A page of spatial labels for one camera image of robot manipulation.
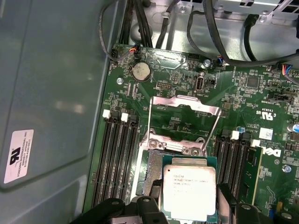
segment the white slot latch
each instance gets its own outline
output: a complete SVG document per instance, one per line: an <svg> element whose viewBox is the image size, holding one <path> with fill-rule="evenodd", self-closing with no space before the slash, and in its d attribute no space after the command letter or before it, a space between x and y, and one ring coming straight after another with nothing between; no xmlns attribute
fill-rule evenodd
<svg viewBox="0 0 299 224"><path fill-rule="evenodd" d="M121 121L127 123L128 117L129 117L128 113L122 113L121 114Z"/></svg>
<svg viewBox="0 0 299 224"><path fill-rule="evenodd" d="M230 138L233 139L233 140L239 140L239 135L240 135L240 132L232 131L232 133L230 135Z"/></svg>
<svg viewBox="0 0 299 224"><path fill-rule="evenodd" d="M260 140L257 140L257 139L253 139L251 140L251 147L260 147L261 145L261 141Z"/></svg>
<svg viewBox="0 0 299 224"><path fill-rule="evenodd" d="M103 111L103 118L109 119L111 117L110 110L104 110Z"/></svg>

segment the small cable connector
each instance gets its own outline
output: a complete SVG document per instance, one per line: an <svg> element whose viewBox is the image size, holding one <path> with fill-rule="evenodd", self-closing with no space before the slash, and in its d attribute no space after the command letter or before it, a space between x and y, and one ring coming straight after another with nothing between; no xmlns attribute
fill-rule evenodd
<svg viewBox="0 0 299 224"><path fill-rule="evenodd" d="M259 15L257 14L250 14L245 22L244 22L244 27L252 27L256 24L256 21L258 20Z"/></svg>

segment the green circuit board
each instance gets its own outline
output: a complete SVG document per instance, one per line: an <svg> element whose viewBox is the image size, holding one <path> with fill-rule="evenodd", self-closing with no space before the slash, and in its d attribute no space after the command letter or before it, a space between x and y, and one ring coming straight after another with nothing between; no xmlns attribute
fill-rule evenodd
<svg viewBox="0 0 299 224"><path fill-rule="evenodd" d="M129 48L115 45L114 50L121 55ZM130 154L131 166L136 160L138 142L147 131L150 98L177 95L196 97L205 105L222 109L207 146L208 156L213 156L217 135L223 129L233 131L243 128L253 140L260 140L260 146L264 147L254 205L266 215L278 202L282 202L285 210L298 211L299 143L296 140L299 138L291 136L287 127L298 121L299 87L287 82L281 71L271 66L247 69L218 66L217 62L212 61L211 68L203 69L205 59L194 54L142 48L139 62L145 62L151 70L150 78L145 82L137 82L132 76L131 69L136 64L132 54L118 64L111 63L102 109L136 116L137 138L133 142L135 149ZM299 71L290 70L289 75L299 80ZM199 77L203 80L200 90L195 89ZM117 83L118 78L122 78L121 84ZM206 139L214 119L208 114L192 111L188 106L154 106L151 128L157 134L174 140L196 141L199 137ZM105 130L107 125L100 118L84 212L95 203L96 176L100 172ZM291 172L282 170L285 164L290 165ZM128 175L130 183L133 175L132 172Z"/></svg>

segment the black cable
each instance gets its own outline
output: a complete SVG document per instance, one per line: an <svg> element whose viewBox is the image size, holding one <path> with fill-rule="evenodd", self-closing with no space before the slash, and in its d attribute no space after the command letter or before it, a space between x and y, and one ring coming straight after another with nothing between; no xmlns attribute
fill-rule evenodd
<svg viewBox="0 0 299 224"><path fill-rule="evenodd" d="M132 24L132 16L133 16L133 0L128 0L126 9L124 12L124 18L121 26L121 34L119 38L119 43L128 44L129 36L130 36L130 28Z"/></svg>
<svg viewBox="0 0 299 224"><path fill-rule="evenodd" d="M250 37L251 28L256 24L256 21L258 20L258 17L259 17L259 15L250 14L244 22L244 27L245 27L244 47L245 47L245 51L246 51L249 59L253 62L257 61L257 59L256 59L256 57L254 56L254 54L251 50L249 37Z"/></svg>
<svg viewBox="0 0 299 224"><path fill-rule="evenodd" d="M288 75L284 75L284 77L291 83L299 86L299 83L297 81L295 81L293 78L289 77Z"/></svg>
<svg viewBox="0 0 299 224"><path fill-rule="evenodd" d="M194 40L191 37L191 27L192 27L192 24L193 24L193 16L195 14L196 15L204 15L204 13L202 13L200 11L193 11L193 12L191 12L191 14L189 16L189 20L188 20L188 25L187 25L187 39L188 39L188 42L197 51L198 54L200 54L202 56L205 56L205 57L208 57L208 58L211 58L211 59L214 59L214 60L217 60L216 56L209 55L206 52L204 52L201 49L199 49L197 47L197 45L195 44Z"/></svg>
<svg viewBox="0 0 299 224"><path fill-rule="evenodd" d="M166 12L167 13L171 13L172 10L174 9L174 7L176 6L176 4L178 4L180 0L173 0L172 3L168 6ZM169 19L168 18L164 18L163 19L163 23L162 23L162 27L161 27L161 33L160 36L158 38L157 44L156 44L156 48L161 48L166 32L167 32L167 27L168 27L168 23L169 23Z"/></svg>
<svg viewBox="0 0 299 224"><path fill-rule="evenodd" d="M142 18L140 15L140 11L138 8L138 0L134 0L134 8L135 8L135 12L136 12L136 17L137 17L137 21L138 21L138 26L139 26L139 33L141 36L141 43L144 47L147 47L147 41L145 39L145 30L144 30L144 26L142 23Z"/></svg>
<svg viewBox="0 0 299 224"><path fill-rule="evenodd" d="M103 37L103 16L104 16L104 12L106 11L106 9L111 6L112 4L118 2L119 0L113 0L112 2L110 2L109 4L107 4L106 6L104 6L100 12L100 17L99 17L99 38L100 38L100 43L101 46L103 48L103 51L105 52L105 54L107 55L107 57L109 57L112 61L115 62L119 62L122 59L124 59L126 56L128 56L130 54L130 51L124 53L124 55L115 58L113 57L107 50L106 45L105 45L105 41L104 41L104 37Z"/></svg>
<svg viewBox="0 0 299 224"><path fill-rule="evenodd" d="M204 6L204 10L205 10L205 16L206 16L206 21L207 21L207 25L209 28L210 36L214 42L214 45L216 46L219 53L223 57L223 60L226 63L228 63L232 66L238 66L238 67L256 67L256 66L262 66L262 65L273 65L273 64L277 64L277 63L284 63L284 62L288 62L288 61L299 58L299 53L295 53L295 54L291 54L291 55L284 56L284 57L279 57L279 58L265 60L265 61L256 61L256 62L246 62L246 61L230 59L226 53L226 50L225 50L223 44L222 44L218 29L217 29L212 1L211 0L203 0L203 6Z"/></svg>
<svg viewBox="0 0 299 224"><path fill-rule="evenodd" d="M151 35L150 35L150 26L149 26L149 23L148 23L148 19L146 18L142 2L140 0L137 0L135 2L137 2L138 10L139 10L139 13L140 13L140 16L141 16L141 22L143 23L147 46L149 48L152 48L153 47L153 42L151 40Z"/></svg>

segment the label sticker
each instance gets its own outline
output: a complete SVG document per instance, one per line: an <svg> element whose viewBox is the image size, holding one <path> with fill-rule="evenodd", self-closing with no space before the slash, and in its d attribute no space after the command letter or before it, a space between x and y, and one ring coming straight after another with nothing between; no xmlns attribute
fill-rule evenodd
<svg viewBox="0 0 299 224"><path fill-rule="evenodd" d="M11 137L4 183L26 176L34 130L14 131Z"/></svg>
<svg viewBox="0 0 299 224"><path fill-rule="evenodd" d="M260 139L272 140L273 129L263 128L260 129Z"/></svg>

